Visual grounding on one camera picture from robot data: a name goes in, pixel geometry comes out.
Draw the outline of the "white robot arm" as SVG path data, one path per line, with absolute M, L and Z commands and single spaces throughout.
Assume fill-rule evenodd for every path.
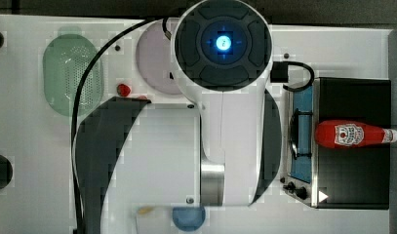
M 110 185 L 125 141 L 146 99 L 113 97 L 74 120 L 72 152 L 83 213 L 76 234 L 136 234 L 137 213 L 152 205 L 202 212 L 207 206 L 250 206 L 276 176 L 267 154 L 266 89 L 272 36 L 264 17 L 241 0 L 202 0 L 179 18 L 171 36 L 171 72 L 200 114 L 199 153 L 178 161 L 184 175 L 163 175 L 153 187 Z

